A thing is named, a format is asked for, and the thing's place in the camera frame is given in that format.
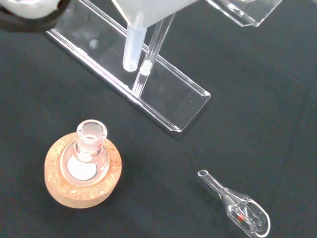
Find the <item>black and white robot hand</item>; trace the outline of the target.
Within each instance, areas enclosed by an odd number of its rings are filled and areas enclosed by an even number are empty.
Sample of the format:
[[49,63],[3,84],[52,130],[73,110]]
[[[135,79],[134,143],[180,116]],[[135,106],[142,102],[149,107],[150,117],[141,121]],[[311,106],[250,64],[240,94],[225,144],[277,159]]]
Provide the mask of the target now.
[[38,33],[56,26],[71,0],[2,0],[0,29]]

